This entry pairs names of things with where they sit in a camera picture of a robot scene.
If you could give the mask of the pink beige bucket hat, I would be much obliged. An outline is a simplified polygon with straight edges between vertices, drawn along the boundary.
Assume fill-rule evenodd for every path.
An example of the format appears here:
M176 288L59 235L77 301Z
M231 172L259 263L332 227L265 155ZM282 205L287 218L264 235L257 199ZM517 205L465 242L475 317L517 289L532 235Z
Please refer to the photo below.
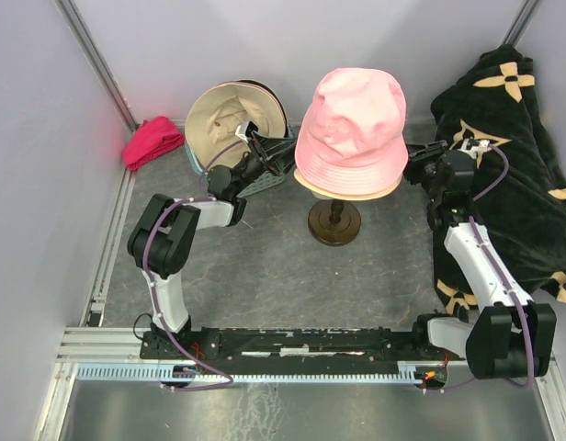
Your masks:
M295 148L295 165L317 187L378 191L403 175L406 100L390 73L337 68L317 85Z

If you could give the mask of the peach bucket hat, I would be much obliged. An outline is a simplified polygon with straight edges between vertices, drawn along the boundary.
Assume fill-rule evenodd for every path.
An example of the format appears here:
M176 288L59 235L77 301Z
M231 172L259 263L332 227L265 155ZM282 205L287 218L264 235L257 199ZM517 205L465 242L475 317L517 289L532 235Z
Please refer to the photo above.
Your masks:
M301 186L309 190L316 198L322 200L340 199L345 201L370 201L374 199L385 198L394 190L396 190L402 182L402 175L400 175L393 183L378 191L367 190L363 192L350 189L333 191L330 189L325 189L323 187L317 187L315 184L309 182L299 169L294 170L293 177Z

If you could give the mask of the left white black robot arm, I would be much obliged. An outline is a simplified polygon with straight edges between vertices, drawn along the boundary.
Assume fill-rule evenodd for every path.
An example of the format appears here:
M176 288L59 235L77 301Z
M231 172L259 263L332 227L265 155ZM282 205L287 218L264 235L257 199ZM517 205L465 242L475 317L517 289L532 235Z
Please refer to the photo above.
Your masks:
M281 177L295 164L295 137L266 137L252 123L239 126L236 137L201 173L206 197L156 194L130 235L128 253L145 277L153 305L151 329L140 337L143 358L154 351L181 358L195 342L181 277L196 233L239 223L247 204L241 194L262 175Z

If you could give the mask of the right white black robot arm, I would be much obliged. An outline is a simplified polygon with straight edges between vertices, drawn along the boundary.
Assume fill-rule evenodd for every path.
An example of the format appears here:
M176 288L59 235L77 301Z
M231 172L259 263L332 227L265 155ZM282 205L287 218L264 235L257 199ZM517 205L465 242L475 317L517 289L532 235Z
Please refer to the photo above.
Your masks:
M475 379L506 379L528 389L549 370L557 317L515 281L477 216L470 186L479 153L492 146L472 139L462 145L460 150L445 141L408 145L404 177L426 192L434 244L456 262L480 315L473 324L440 313L422 315L411 348L422 359L444 349L465 359Z

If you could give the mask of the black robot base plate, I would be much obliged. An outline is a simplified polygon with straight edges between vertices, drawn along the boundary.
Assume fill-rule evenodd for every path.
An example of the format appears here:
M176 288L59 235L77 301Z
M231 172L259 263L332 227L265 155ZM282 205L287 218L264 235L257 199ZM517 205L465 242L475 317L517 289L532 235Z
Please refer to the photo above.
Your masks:
M460 361L416 333L386 328L202 328L178 334L191 355L227 374L392 374L401 362Z

